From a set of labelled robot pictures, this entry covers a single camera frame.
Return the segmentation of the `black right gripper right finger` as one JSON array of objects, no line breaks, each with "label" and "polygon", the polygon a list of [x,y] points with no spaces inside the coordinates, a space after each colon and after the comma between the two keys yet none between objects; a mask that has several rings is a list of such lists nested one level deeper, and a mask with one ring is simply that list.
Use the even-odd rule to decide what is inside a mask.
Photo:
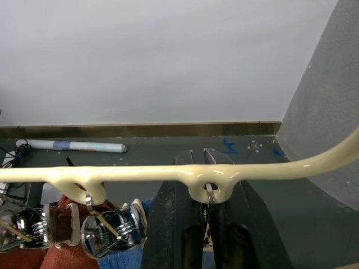
[{"label": "black right gripper right finger", "polygon": [[249,182],[235,184],[223,203],[215,198],[219,184],[203,189],[216,268],[293,268],[269,209]]}]

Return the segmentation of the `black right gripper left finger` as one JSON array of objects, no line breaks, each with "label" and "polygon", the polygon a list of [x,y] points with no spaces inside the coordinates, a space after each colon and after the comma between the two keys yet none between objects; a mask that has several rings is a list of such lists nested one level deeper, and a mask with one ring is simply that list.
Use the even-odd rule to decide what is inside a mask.
[{"label": "black right gripper left finger", "polygon": [[202,204],[170,173],[148,213],[142,268],[202,268],[205,220]]}]

